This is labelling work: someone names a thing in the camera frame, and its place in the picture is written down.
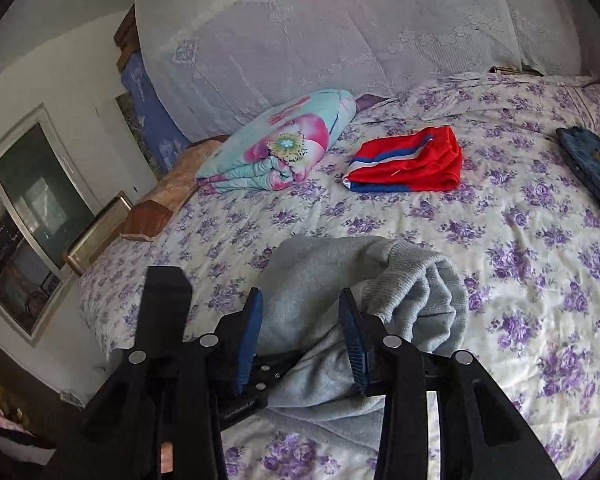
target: screw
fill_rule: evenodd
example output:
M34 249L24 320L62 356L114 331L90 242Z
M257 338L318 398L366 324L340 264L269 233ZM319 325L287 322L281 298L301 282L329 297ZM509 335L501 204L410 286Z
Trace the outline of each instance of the screw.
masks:
M200 338L200 346L211 348L218 344L218 336L216 334L205 334Z
M388 346L389 348L398 348L402 344L402 339L400 339L397 335L388 335L382 339L384 346Z
M456 361L458 361L461 365L470 365L474 360L474 356L472 356L466 350L459 350L456 352Z
M146 359L146 354L142 350L135 350L129 354L129 362L133 365L139 365Z

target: lace curtain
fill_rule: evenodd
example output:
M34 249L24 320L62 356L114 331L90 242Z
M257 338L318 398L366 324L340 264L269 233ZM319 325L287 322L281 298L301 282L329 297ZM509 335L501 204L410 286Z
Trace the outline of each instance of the lace curtain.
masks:
M191 140L317 89L393 96L522 62L552 75L600 70L586 0L239 0L200 28L190 3L137 0L136 19L156 92Z

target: floor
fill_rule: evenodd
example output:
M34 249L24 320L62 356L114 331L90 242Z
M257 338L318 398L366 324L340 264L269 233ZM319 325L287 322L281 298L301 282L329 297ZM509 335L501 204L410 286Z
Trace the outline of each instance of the floor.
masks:
M20 368L1 348L0 386L29 417L32 433L57 443L77 426L80 410L62 402L55 391Z

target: tan pillow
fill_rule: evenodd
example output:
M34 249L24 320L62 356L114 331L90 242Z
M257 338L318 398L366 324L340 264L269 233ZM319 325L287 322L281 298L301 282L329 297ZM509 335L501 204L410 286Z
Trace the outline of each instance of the tan pillow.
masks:
M184 150L176 167L129 212L120 236L147 242L156 239L171 217L198 190L196 172L221 144L220 140L209 139Z

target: floral bedspread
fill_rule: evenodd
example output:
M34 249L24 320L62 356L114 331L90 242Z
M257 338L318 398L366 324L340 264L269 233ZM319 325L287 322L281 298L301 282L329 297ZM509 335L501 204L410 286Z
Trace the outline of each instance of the floral bedspread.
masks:
M357 194L340 182L364 140L449 124L464 151L453 192ZM303 183L195 195L157 242L112 244L82 277L84 319L105 351L133 343L146 267L193 284L186 337L240 309L291 234L382 235L452 257L470 292L475 353L565 478L600 450L600 211L560 160L559 126L600 135L590 78L464 74L359 114ZM440 440L430 417L430 468ZM232 478L370 479L373 457L283 434L257 416L223 433Z

